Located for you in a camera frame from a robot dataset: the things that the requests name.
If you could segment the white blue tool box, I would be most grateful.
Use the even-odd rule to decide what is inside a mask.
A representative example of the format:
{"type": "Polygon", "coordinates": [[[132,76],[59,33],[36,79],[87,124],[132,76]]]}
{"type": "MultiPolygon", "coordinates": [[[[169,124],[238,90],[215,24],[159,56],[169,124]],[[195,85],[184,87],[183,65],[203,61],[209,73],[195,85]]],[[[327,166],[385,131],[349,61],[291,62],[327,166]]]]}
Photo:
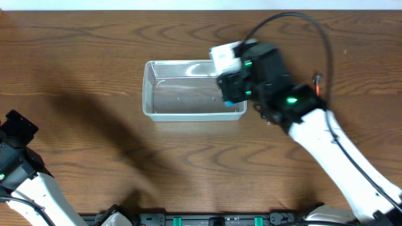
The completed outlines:
{"type": "Polygon", "coordinates": [[[236,95],[239,94],[236,82],[241,78],[241,59],[236,56],[235,50],[241,44],[240,41],[213,46],[209,50],[209,56],[217,74],[216,82],[222,94],[222,100],[226,106],[232,106],[239,102],[236,95]]]}

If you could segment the clear plastic container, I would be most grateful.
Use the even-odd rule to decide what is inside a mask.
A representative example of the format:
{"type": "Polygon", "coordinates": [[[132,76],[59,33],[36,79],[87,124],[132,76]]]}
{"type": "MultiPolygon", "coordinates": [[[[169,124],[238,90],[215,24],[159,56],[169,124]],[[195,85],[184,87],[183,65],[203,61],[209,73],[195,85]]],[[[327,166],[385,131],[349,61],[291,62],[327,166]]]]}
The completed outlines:
{"type": "Polygon", "coordinates": [[[144,66],[143,113],[153,121],[237,121],[247,103],[225,104],[210,60],[155,60],[144,66]]]}

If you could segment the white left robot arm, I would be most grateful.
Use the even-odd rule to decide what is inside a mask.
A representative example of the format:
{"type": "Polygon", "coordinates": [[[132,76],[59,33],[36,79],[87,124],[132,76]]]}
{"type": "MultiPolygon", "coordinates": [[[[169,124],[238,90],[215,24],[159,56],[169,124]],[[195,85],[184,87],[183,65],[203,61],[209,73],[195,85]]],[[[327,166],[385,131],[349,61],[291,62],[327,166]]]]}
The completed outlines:
{"type": "Polygon", "coordinates": [[[1,201],[32,225],[86,225],[42,157],[30,149],[38,127],[16,110],[1,124],[1,201]]]}

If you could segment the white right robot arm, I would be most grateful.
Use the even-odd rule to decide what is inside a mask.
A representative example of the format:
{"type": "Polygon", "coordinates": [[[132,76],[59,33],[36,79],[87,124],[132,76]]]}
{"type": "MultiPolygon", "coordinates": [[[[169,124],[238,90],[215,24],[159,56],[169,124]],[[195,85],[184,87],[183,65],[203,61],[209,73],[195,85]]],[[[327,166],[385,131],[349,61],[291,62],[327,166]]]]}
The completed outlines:
{"type": "Polygon", "coordinates": [[[357,149],[314,89],[296,84],[270,43],[239,41],[209,55],[226,104],[250,100],[306,149],[337,185],[361,225],[401,225],[401,189],[357,149]]]}

